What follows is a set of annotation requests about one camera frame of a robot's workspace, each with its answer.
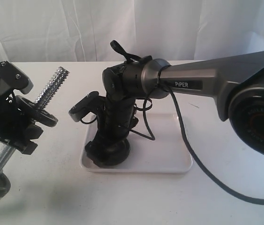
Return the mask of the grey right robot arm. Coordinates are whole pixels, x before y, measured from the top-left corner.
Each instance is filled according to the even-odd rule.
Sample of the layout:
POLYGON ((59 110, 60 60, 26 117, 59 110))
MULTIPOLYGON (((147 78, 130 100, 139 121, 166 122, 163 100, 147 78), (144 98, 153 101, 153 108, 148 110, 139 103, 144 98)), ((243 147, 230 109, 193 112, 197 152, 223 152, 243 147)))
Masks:
POLYGON ((219 119, 230 121, 238 137, 264 155, 264 51, 180 65, 145 57, 104 69, 102 81, 106 96, 96 96, 98 129, 85 146, 99 167, 128 157, 136 100, 170 93, 213 98, 219 119))

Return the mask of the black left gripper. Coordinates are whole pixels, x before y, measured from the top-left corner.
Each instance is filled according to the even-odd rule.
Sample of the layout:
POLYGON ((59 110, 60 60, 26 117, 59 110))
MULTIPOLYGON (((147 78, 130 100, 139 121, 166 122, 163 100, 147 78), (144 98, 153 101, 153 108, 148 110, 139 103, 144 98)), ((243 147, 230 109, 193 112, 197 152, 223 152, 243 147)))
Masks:
POLYGON ((16 143, 17 149, 31 155, 38 146, 32 140, 43 134, 43 129, 33 122, 33 102, 20 95, 0 96, 0 141, 16 143))

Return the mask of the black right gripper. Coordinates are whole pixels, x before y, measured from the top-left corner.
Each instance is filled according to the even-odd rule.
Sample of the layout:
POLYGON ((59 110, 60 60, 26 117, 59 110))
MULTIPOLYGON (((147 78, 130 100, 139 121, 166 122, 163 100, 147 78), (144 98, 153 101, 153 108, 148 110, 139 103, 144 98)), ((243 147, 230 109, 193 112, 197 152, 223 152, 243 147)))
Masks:
POLYGON ((127 140, 129 126, 134 113, 136 98, 124 97, 114 100, 106 94, 102 117, 98 120, 98 131, 95 140, 85 145, 87 157, 98 167, 107 166, 107 145, 113 145, 114 152, 130 152, 127 140))

